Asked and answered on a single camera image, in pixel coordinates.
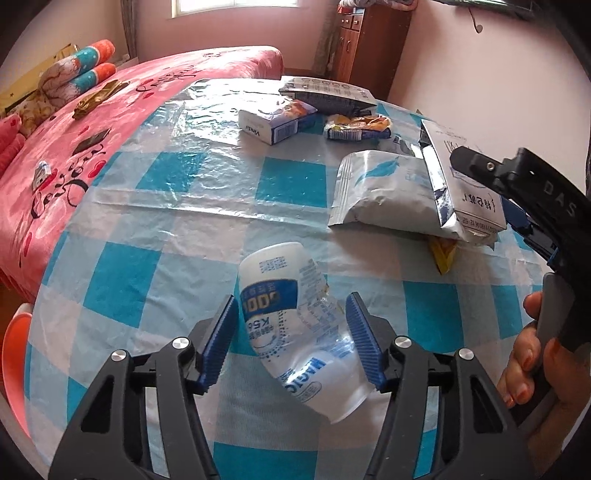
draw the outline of cabinet drawer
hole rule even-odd
[[[363,21],[363,15],[353,15],[351,19],[351,28],[353,30],[361,30],[361,22]]]
[[[353,25],[354,15],[340,15],[340,26],[343,28],[351,28]]]

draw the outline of wooden floor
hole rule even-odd
[[[17,311],[17,308],[24,303],[24,300],[14,291],[8,290],[0,283],[0,352],[4,340],[4,332]],[[0,363],[0,393],[4,395],[4,383],[2,382],[2,364]]]

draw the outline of white plastic bottle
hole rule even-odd
[[[312,257],[296,242],[273,245],[238,274],[246,331],[268,372],[331,423],[347,417],[374,386]]]

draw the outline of human hand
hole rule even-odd
[[[533,319],[540,315],[541,292],[528,295],[523,306]],[[589,361],[580,362],[575,355],[553,338],[541,351],[535,335],[537,324],[530,323],[515,340],[507,367],[501,375],[497,390],[507,407],[530,401],[534,394],[531,373],[543,355],[544,374],[554,388],[558,401],[546,420],[528,439],[528,448],[536,473],[544,473],[558,458],[564,439],[569,434],[591,395]]]

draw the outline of pink bedspread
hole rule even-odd
[[[281,53],[272,47],[200,50],[117,72],[109,80],[130,85],[81,120],[72,118],[78,100],[59,110],[0,178],[0,280],[34,301],[55,244],[92,180],[162,103],[204,78],[279,79],[282,73]],[[107,128],[100,144],[72,156],[80,141]],[[51,176],[33,191],[41,160],[49,163]]]

